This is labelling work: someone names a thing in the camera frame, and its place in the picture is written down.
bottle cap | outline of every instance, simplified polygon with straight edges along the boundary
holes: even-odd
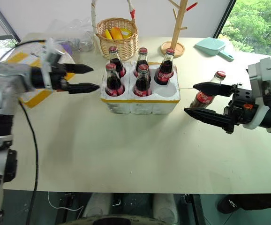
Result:
[[[148,69],[148,66],[146,64],[141,64],[139,66],[139,70],[146,71]]]
[[[139,53],[147,53],[147,52],[148,52],[147,48],[140,48],[139,49]]]
[[[216,72],[216,75],[220,78],[225,78],[226,77],[226,74],[224,71],[217,71]]]
[[[114,52],[118,51],[118,48],[117,48],[117,46],[110,46],[108,51],[111,53],[114,53]]]
[[[174,55],[175,50],[173,48],[167,48],[166,53],[168,53],[170,55]]]
[[[116,65],[113,64],[113,63],[108,63],[105,67],[106,67],[106,69],[108,69],[108,70],[116,69]]]

wooden coat stand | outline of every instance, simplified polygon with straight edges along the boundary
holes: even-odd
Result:
[[[198,4],[198,2],[192,4],[188,8],[187,8],[188,0],[181,0],[180,5],[176,4],[173,0],[169,0],[169,2],[171,2],[175,7],[178,8],[178,14],[176,15],[176,11],[175,11],[175,9],[173,9],[174,17],[175,17],[175,20],[176,20],[174,33],[173,33],[173,38],[172,38],[172,41],[164,42],[161,45],[160,49],[161,49],[161,52],[163,54],[166,53],[167,48],[175,49],[174,57],[177,58],[177,57],[180,57],[184,53],[184,50],[185,50],[185,47],[181,43],[177,42],[179,32],[181,30],[186,30],[187,29],[187,27],[181,27],[183,17],[185,15],[185,13],[187,11],[189,11],[191,8],[193,8],[194,6],[196,6]]]

basket handle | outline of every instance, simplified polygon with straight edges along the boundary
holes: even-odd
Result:
[[[97,26],[96,26],[96,2],[97,2],[97,0],[92,0],[91,17],[92,17],[92,26],[93,26],[94,33],[98,34],[98,29],[97,29]],[[135,8],[131,4],[130,0],[127,0],[127,2],[128,2],[128,6],[129,6],[129,12],[130,12],[130,15],[131,15],[131,21],[133,23],[135,23]]]

white table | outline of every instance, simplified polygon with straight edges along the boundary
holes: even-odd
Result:
[[[169,38],[146,37],[140,46],[149,61],[161,61],[159,46]],[[271,193],[271,134],[236,126],[232,135],[188,116],[195,83],[226,71],[225,83],[249,87],[247,63],[266,56],[235,52],[234,62],[208,57],[192,46],[199,38],[180,38],[185,54],[174,60],[181,101],[169,115],[119,115],[108,111],[99,91],[69,95],[55,92],[28,110],[39,148],[39,191],[134,193]],[[75,53],[76,63],[94,72],[71,82],[101,83],[106,60]],[[210,109],[222,113],[229,98],[216,97]],[[22,111],[14,121],[16,178],[5,189],[32,190],[34,145]]]

white foam tray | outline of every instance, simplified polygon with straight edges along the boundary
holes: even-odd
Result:
[[[100,98],[108,105],[108,108],[113,113],[122,114],[168,114],[177,103],[180,101],[180,89],[177,79],[177,68],[174,65],[174,75],[170,78],[167,85],[159,85],[154,81],[155,71],[159,67],[159,63],[149,63],[151,75],[151,92],[147,97],[139,97],[132,91],[136,83],[136,77],[133,71],[136,67],[136,62],[123,62],[126,69],[126,74],[121,78],[125,91],[118,97],[109,96],[105,92],[106,87],[106,72],[103,76],[101,84]]]

